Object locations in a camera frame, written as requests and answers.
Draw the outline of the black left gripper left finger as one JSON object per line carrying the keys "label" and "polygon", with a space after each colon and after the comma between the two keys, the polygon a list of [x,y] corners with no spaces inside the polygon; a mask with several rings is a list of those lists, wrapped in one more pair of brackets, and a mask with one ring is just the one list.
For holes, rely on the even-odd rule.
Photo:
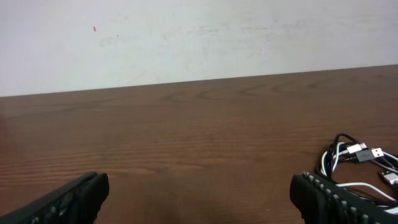
{"label": "black left gripper left finger", "polygon": [[89,172],[1,217],[7,224],[94,224],[109,195],[108,175]]}

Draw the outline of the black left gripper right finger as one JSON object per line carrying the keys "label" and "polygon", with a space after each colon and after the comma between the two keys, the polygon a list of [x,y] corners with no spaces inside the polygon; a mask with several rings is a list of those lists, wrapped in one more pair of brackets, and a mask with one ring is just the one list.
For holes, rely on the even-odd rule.
{"label": "black left gripper right finger", "polygon": [[397,215],[311,172],[292,177],[290,200],[309,224],[397,224]]}

